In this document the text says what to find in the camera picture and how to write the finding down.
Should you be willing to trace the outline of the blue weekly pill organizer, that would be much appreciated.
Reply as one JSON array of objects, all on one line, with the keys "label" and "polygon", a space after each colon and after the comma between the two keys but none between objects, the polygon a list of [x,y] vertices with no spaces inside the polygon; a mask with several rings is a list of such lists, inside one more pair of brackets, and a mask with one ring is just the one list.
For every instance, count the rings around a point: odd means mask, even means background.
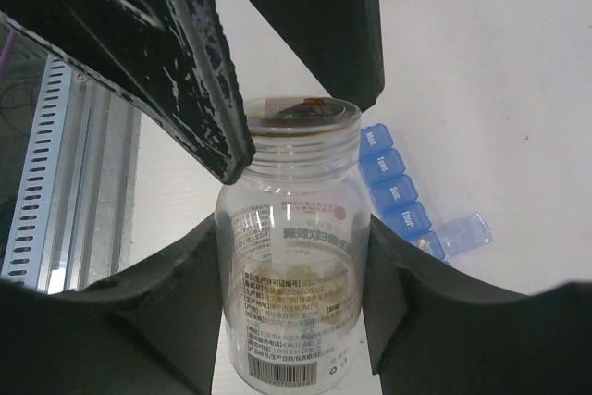
[{"label": "blue weekly pill organizer", "polygon": [[361,129],[359,169],[379,219],[419,250],[445,262],[493,241],[477,212],[433,226],[386,125]]}]

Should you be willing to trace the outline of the clear bottle with orange pills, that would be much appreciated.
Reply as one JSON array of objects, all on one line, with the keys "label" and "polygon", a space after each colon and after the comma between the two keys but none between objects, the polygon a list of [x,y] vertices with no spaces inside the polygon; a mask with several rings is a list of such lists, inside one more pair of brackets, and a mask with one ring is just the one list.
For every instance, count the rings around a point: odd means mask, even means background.
[{"label": "clear bottle with orange pills", "polygon": [[228,354],[264,394],[320,394],[359,339],[370,209],[359,143],[268,146],[215,211]]}]

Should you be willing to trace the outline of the clear bottle cap orange label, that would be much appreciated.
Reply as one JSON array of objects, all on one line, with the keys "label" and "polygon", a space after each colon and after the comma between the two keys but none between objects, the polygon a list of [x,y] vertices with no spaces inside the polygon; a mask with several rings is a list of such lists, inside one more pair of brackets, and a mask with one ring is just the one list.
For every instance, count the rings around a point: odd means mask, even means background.
[{"label": "clear bottle cap orange label", "polygon": [[256,140],[287,140],[349,134],[360,129],[361,111],[347,101],[321,96],[272,96],[244,104]]}]

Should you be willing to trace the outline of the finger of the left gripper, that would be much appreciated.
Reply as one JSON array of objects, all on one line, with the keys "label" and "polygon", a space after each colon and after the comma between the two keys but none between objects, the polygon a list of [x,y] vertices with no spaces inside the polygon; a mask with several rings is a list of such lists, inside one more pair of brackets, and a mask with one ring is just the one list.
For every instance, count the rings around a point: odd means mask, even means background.
[{"label": "finger of the left gripper", "polygon": [[141,110],[220,182],[252,162],[215,0],[1,0],[1,20]]},{"label": "finger of the left gripper", "polygon": [[249,0],[333,97],[365,111],[385,87],[379,0]]}]

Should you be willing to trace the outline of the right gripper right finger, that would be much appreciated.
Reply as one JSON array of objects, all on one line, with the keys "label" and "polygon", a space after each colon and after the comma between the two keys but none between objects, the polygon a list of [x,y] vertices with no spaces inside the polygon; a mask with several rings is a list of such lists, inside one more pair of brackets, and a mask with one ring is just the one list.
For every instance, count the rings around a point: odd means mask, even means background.
[{"label": "right gripper right finger", "polygon": [[534,296],[472,278],[373,219],[364,323],[386,394],[587,394],[591,287]]}]

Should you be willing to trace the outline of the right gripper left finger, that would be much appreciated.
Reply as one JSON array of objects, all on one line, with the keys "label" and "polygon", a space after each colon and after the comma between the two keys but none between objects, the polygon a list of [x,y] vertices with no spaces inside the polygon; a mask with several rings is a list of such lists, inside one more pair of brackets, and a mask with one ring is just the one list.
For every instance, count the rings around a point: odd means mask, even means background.
[{"label": "right gripper left finger", "polygon": [[215,224],[80,291],[1,285],[5,394],[208,394],[222,312]]}]

